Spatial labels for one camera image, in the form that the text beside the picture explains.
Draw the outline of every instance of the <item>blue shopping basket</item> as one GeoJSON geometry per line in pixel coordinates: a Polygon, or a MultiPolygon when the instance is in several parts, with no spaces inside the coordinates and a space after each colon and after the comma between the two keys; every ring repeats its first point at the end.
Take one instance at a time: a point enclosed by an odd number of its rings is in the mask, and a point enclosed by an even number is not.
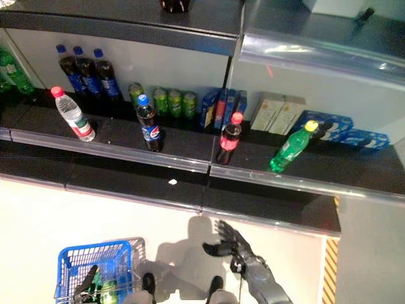
{"type": "Polygon", "coordinates": [[[118,302],[132,293],[131,245],[128,241],[67,247],[58,257],[56,303],[73,303],[75,288],[98,266],[103,282],[116,281],[118,302]]]}

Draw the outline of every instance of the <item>yellow bottle cap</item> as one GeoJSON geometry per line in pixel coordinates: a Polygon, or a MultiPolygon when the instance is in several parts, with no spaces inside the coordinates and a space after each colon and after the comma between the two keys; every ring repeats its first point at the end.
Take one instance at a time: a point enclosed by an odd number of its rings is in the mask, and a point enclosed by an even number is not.
{"type": "Polygon", "coordinates": [[[315,120],[308,120],[307,123],[305,124],[305,129],[308,132],[314,132],[316,130],[316,128],[318,127],[318,122],[316,122],[315,120]]]}

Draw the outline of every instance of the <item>water bottle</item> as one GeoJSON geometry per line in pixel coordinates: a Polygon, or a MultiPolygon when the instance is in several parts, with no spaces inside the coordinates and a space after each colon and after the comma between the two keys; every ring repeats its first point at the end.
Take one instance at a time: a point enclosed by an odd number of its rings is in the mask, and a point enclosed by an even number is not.
{"type": "Polygon", "coordinates": [[[5,69],[7,76],[16,84],[21,93],[28,95],[34,92],[34,87],[18,62],[5,49],[0,49],[0,66],[5,69]]]}
{"type": "Polygon", "coordinates": [[[68,125],[81,141],[92,141],[96,133],[84,117],[76,102],[67,96],[61,87],[51,89],[56,107],[68,125]]]}
{"type": "Polygon", "coordinates": [[[277,155],[271,159],[271,170],[276,173],[283,172],[287,165],[304,151],[316,128],[318,128],[318,122],[315,120],[308,120],[300,131],[291,134],[285,144],[278,151],[277,155]]]}
{"type": "Polygon", "coordinates": [[[73,51],[76,55],[76,67],[79,70],[87,90],[96,98],[101,99],[102,89],[97,77],[96,66],[94,61],[85,56],[80,46],[75,46],[73,51]]]}
{"type": "Polygon", "coordinates": [[[101,79],[101,84],[107,93],[111,102],[122,101],[122,95],[114,76],[114,69],[111,62],[103,59],[103,51],[101,49],[94,50],[96,60],[96,70],[101,79]]]}
{"type": "Polygon", "coordinates": [[[56,46],[56,50],[59,54],[59,65],[62,71],[64,71],[66,76],[69,78],[69,81],[72,84],[76,94],[80,97],[84,97],[87,89],[82,77],[80,76],[80,73],[77,70],[75,57],[66,52],[66,48],[63,44],[58,44],[56,46]]]}
{"type": "Polygon", "coordinates": [[[220,138],[220,150],[216,154],[216,161],[222,165],[228,165],[236,146],[239,142],[243,121],[242,113],[236,112],[232,115],[230,123],[224,128],[220,138]]]}
{"type": "Polygon", "coordinates": [[[149,104],[145,94],[138,97],[137,116],[142,125],[142,133],[149,151],[159,152],[162,149],[159,126],[155,121],[156,110],[149,104]]]}

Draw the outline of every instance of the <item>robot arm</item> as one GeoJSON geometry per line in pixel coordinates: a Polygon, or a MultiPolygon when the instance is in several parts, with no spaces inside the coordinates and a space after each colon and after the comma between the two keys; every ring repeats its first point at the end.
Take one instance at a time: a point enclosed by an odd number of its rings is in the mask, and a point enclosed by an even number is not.
{"type": "Polygon", "coordinates": [[[221,244],[204,243],[202,247],[205,252],[214,257],[232,255],[232,272],[242,275],[247,281],[250,294],[259,304],[292,304],[287,293],[275,281],[266,262],[252,252],[249,243],[240,233],[222,220],[216,226],[221,244]]]}

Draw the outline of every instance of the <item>red bottle cap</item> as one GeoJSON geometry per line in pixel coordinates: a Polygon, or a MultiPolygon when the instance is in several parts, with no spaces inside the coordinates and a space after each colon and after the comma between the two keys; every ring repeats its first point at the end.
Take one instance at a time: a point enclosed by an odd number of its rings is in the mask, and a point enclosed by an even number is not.
{"type": "Polygon", "coordinates": [[[62,89],[62,87],[53,87],[51,89],[51,94],[53,95],[53,97],[57,98],[57,97],[61,97],[64,95],[64,90],[62,89]]]}
{"type": "Polygon", "coordinates": [[[243,114],[241,112],[234,113],[230,121],[235,125],[240,125],[243,121],[243,114]]]}

